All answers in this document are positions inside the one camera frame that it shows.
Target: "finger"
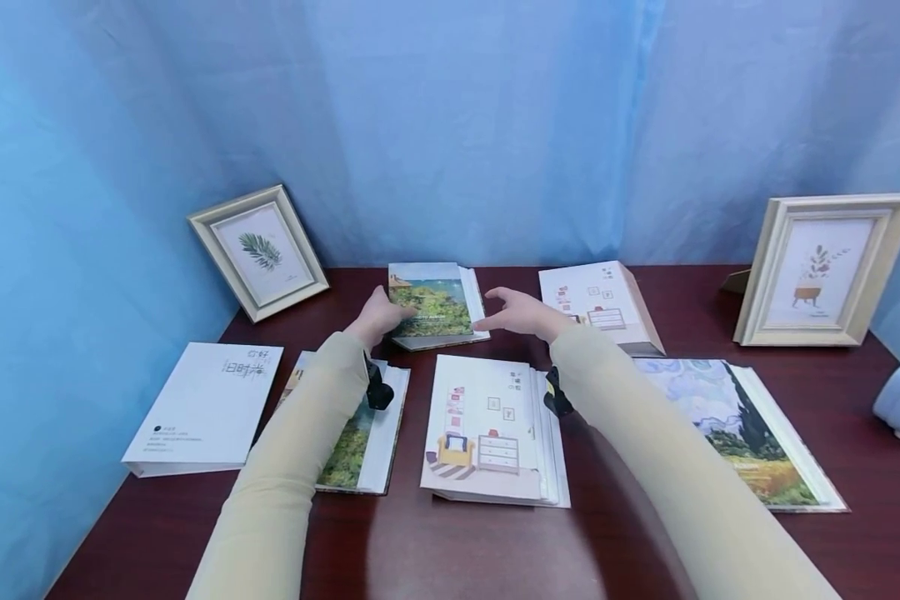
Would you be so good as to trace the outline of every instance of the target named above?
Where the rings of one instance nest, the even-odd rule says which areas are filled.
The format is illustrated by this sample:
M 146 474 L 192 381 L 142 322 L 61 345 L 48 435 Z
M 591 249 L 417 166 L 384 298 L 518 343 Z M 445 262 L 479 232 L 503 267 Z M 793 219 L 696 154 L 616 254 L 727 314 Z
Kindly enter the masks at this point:
M 509 298 L 513 298 L 513 290 L 508 287 L 495 287 L 486 294 L 487 298 L 500 298 L 506 302 Z
M 507 326 L 507 314 L 503 311 L 495 315 L 481 318 L 473 324 L 474 331 L 492 331 L 493 329 L 504 329 Z

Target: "cream picture frame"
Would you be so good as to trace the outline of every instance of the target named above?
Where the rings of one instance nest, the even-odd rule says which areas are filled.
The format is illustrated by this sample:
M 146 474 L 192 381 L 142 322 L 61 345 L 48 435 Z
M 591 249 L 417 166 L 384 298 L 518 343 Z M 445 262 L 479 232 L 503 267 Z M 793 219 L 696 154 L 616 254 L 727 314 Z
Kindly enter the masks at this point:
M 254 323 L 330 288 L 283 185 L 187 220 Z
M 900 251 L 900 194 L 774 197 L 733 341 L 859 346 Z

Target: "book cover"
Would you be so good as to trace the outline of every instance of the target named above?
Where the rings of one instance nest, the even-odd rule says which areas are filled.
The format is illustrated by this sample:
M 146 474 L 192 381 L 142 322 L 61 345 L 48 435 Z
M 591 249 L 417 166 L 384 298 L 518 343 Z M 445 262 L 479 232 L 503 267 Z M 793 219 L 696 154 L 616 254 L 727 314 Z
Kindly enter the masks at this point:
M 413 306 L 417 316 L 394 337 L 470 335 L 470 310 L 460 267 L 453 262 L 393 263 L 387 279 L 391 302 Z
M 290 397 L 303 380 L 306 364 L 312 352 L 301 352 L 297 365 L 277 408 Z M 364 397 L 353 417 L 343 425 L 343 431 L 332 450 L 323 472 L 317 478 L 317 490 L 328 492 L 375 493 L 387 492 L 389 473 L 393 463 L 396 435 L 400 426 L 408 371 L 389 367 L 384 361 L 374 361 L 382 378 L 393 389 L 393 400 L 386 411 L 374 411 Z
M 666 393 L 768 509 L 846 510 L 753 370 L 722 360 L 636 359 L 634 364 Z
M 525 362 L 437 356 L 420 486 L 449 499 L 569 507 L 543 384 Z
M 122 461 L 139 478 L 242 467 L 282 353 L 190 342 Z
M 620 261 L 541 271 L 543 303 L 576 323 L 606 331 L 631 356 L 664 356 L 633 274 Z

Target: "picture frame glass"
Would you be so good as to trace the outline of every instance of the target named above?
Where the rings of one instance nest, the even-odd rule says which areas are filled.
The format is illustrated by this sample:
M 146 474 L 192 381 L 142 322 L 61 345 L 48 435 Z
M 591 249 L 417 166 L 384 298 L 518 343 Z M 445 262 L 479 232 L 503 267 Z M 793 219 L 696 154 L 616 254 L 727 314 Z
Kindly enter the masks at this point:
M 764 327 L 841 326 L 876 217 L 793 219 Z
M 215 222 L 210 228 L 257 305 L 315 282 L 275 202 Z

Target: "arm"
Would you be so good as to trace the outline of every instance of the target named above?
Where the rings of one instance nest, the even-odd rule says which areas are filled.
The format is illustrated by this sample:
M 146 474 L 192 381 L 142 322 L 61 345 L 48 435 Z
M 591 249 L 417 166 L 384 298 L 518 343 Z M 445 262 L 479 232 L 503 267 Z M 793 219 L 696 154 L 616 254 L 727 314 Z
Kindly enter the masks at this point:
M 521 292 L 474 329 L 550 343 L 560 387 L 640 482 L 699 598 L 823 600 L 833 587 L 700 432 L 608 336 Z
M 378 287 L 357 321 L 323 343 L 250 451 L 187 598 L 298 598 L 317 478 L 367 391 L 363 353 L 412 315 Z

